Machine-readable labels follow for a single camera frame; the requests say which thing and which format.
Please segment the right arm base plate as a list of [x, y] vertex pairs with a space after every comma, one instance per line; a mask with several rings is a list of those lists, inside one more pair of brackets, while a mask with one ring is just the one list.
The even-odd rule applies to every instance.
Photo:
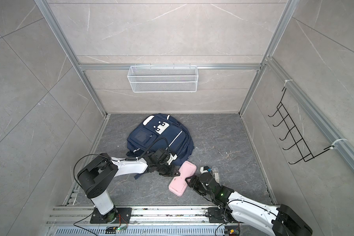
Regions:
[[205, 217], [208, 218], [209, 223], [231, 223], [234, 220], [228, 210], [218, 207], [209, 207]]

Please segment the slotted aluminium floor rail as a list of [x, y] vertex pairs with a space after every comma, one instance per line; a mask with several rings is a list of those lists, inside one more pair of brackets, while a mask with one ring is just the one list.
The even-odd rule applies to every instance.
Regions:
[[46, 218], [48, 236], [228, 236], [245, 223], [209, 223], [205, 212], [217, 206], [119, 206], [131, 207], [128, 224], [91, 224], [94, 208], [56, 206]]

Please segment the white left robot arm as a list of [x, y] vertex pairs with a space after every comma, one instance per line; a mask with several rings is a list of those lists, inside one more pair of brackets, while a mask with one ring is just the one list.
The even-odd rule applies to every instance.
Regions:
[[93, 202], [99, 214], [106, 216], [116, 211], [107, 191], [109, 184], [115, 177], [152, 172], [159, 172], [161, 176], [176, 177], [180, 175], [173, 164], [177, 157], [174, 152], [163, 148], [155, 152], [145, 152], [140, 157], [125, 159], [101, 153], [82, 168], [76, 178], [86, 197]]

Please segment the navy blue student backpack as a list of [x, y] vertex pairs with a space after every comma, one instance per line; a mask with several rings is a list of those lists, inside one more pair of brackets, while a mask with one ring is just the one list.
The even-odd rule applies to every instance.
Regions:
[[153, 114], [143, 120], [127, 138], [127, 156], [140, 157], [160, 148], [174, 152], [172, 163], [181, 166], [194, 150], [188, 129], [171, 115]]

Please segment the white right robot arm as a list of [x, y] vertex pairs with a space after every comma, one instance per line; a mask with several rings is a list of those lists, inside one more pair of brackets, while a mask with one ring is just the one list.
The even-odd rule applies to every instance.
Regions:
[[219, 208], [218, 219], [245, 223], [269, 236], [311, 236], [312, 228], [289, 206], [266, 205], [220, 185], [210, 173], [185, 178], [187, 185]]

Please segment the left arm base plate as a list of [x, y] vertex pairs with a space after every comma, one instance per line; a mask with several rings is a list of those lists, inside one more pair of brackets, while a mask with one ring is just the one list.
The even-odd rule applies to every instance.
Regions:
[[131, 218], [131, 207], [114, 208], [105, 215], [102, 215], [97, 208], [94, 208], [90, 219], [91, 224], [128, 224]]

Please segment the clear plastic ruler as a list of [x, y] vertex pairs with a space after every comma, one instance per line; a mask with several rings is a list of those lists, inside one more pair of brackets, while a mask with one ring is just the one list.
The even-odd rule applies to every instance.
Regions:
[[211, 175], [213, 176], [213, 178], [215, 179], [215, 181], [220, 184], [220, 174], [219, 174], [219, 170], [217, 167], [213, 166], [211, 167]]

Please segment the pink pencil case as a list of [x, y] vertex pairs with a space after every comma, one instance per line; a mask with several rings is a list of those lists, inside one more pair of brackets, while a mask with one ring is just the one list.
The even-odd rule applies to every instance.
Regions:
[[174, 177], [170, 182], [169, 190], [177, 196], [182, 196], [188, 187], [186, 178], [192, 177], [197, 170], [197, 166], [189, 161], [185, 161], [179, 168], [180, 175]]

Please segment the aluminium frame rails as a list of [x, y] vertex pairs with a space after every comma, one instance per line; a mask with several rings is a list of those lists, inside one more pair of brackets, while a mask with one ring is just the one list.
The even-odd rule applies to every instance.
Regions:
[[[282, 68], [282, 66], [271, 56], [274, 49], [276, 49], [276, 44], [279, 42], [282, 36], [282, 32], [286, 29], [287, 21], [291, 19], [293, 11], [296, 9], [298, 1], [288, 1], [286, 9], [282, 14], [282, 18], [277, 27], [277, 31], [272, 37], [271, 45], [266, 51], [265, 57], [262, 59], [261, 63], [228, 63], [228, 64], [208, 64], [208, 63], [198, 63], [194, 66], [198, 69], [203, 70], [257, 70], [255, 81], [252, 83], [250, 90], [248, 91], [244, 105], [240, 109], [240, 114], [244, 114], [245, 110], [250, 102], [251, 96], [254, 94], [257, 85], [260, 82], [262, 75], [267, 67], [271, 68], [274, 73], [282, 79], [285, 83], [285, 88], [288, 89], [291, 95], [295, 98], [298, 104], [302, 107], [305, 113], [310, 117], [312, 122], [321, 131], [323, 136], [330, 142], [333, 142], [337, 153], [344, 160], [344, 162], [349, 166], [349, 168], [354, 172], [354, 147], [348, 142], [344, 141], [344, 135], [334, 126], [334, 124], [329, 120], [329, 118], [314, 104], [314, 102], [307, 96], [306, 93], [297, 85], [295, 81], [292, 81], [291, 77]], [[93, 97], [98, 109], [103, 115], [106, 115], [106, 111], [103, 107], [102, 102], [98, 98], [97, 93], [94, 91], [93, 86], [88, 81], [87, 76], [84, 74], [86, 70], [128, 70], [133, 65], [132, 63], [118, 63], [118, 64], [80, 64], [78, 62], [76, 54], [73, 52], [69, 42], [66, 39], [63, 31], [60, 28], [49, 4], [47, 1], [36, 1], [36, 5], [43, 14], [47, 23], [52, 29], [52, 32], [56, 36], [59, 44], [66, 53], [68, 59], [72, 63], [73, 68], [76, 70], [79, 78], [82, 80], [83, 84], [88, 89], [88, 92]]]

